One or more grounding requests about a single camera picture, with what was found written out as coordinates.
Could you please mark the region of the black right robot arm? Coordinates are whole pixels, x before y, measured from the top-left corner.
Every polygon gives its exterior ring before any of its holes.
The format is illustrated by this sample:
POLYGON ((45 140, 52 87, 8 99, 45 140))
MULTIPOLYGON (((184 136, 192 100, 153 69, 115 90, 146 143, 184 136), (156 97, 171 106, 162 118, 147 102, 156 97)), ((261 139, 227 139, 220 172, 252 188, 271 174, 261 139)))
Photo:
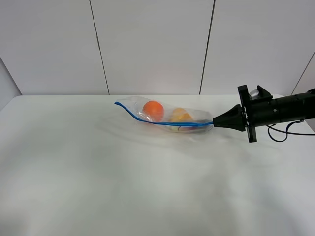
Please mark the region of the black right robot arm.
POLYGON ((213 118, 213 126, 229 128, 241 132, 247 132, 250 143, 257 141, 256 128, 261 126, 274 129, 278 123, 289 122, 285 131, 280 133, 292 134, 289 128, 295 123, 301 123, 315 118, 315 90, 280 98, 274 98, 270 92, 261 86, 257 86, 252 92, 247 85, 238 87, 240 104, 235 105, 229 111, 213 118))

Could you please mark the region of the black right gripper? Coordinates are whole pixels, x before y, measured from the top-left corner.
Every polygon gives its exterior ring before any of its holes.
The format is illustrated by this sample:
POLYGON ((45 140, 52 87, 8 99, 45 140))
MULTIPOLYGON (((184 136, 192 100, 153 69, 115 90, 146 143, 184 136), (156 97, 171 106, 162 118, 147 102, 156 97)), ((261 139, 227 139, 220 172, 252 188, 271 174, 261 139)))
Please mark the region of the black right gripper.
POLYGON ((238 130, 240 132, 247 131, 250 143, 257 141, 256 138, 256 124, 253 123, 254 104, 260 104, 271 99, 251 100, 247 85, 238 87, 241 105, 237 104, 227 112, 220 116, 213 118, 213 126, 217 128, 229 128, 238 130), (245 126, 241 123, 242 116, 245 120, 245 126))

